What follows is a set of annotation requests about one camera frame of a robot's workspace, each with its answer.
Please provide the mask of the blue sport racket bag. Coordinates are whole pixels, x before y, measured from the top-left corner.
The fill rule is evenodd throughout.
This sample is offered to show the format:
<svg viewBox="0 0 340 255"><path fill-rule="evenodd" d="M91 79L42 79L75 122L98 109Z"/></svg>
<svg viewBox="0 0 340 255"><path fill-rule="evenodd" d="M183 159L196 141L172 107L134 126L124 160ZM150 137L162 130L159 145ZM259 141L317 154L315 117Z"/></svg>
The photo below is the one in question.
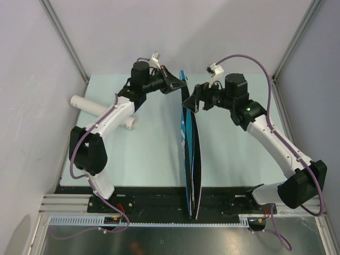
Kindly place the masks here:
<svg viewBox="0 0 340 255"><path fill-rule="evenodd" d="M196 116L182 107L181 146L185 176L186 202L190 219L197 220L202 194L202 162Z"/></svg>

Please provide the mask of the white cardboard shuttlecock tube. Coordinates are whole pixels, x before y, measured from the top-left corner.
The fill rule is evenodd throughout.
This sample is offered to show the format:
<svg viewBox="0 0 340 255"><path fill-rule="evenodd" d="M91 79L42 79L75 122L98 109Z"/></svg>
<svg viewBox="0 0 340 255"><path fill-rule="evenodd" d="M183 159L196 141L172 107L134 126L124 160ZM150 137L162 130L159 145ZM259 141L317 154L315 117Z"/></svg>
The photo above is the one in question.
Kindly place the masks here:
<svg viewBox="0 0 340 255"><path fill-rule="evenodd" d="M82 111L85 111L89 114L92 114L94 116L100 116L108 108L107 106L103 106L94 101L85 99L77 95L74 95L71 98L70 104L71 106L77 109L80 109ZM126 129L129 129L129 130L135 130L137 125L138 125L138 120L132 116L127 117L125 120L123 120L120 123L120 126Z"/></svg>

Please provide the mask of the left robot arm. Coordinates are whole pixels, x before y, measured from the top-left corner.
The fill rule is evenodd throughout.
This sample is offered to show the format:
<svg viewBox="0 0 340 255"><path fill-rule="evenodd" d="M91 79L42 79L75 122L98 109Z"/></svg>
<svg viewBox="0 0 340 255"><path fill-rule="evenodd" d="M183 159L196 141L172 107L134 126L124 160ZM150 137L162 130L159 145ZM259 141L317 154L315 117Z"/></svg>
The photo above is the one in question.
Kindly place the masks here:
<svg viewBox="0 0 340 255"><path fill-rule="evenodd" d="M71 130L70 175L75 180L87 179L94 194L100 197L99 206L105 212L112 212L117 207L117 199L112 196L114 184L106 171L106 138L142 106L148 93L160 91L166 95L185 87L185 79L172 75L166 66L153 67L145 61L135 62L130 77L115 94L113 104L92 123Z"/></svg>

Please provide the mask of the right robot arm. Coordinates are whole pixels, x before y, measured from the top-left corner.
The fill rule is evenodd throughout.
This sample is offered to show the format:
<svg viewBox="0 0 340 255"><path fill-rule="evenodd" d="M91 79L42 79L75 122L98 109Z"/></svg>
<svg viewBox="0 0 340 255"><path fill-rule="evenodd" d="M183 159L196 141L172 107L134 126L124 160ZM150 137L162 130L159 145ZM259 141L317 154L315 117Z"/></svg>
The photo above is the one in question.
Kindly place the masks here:
<svg viewBox="0 0 340 255"><path fill-rule="evenodd" d="M269 123L267 111L249 98L248 82L243 74L228 74L224 88L207 82L196 85L183 106L196 113L201 101L206 111L214 106L228 110L234 124L260 142L287 179L282 183L255 187L251 191L252 196L245 199L245 207L249 212L258 213L265 204L278 202L295 209L322 192L326 164L322 160L314 161L299 151Z"/></svg>

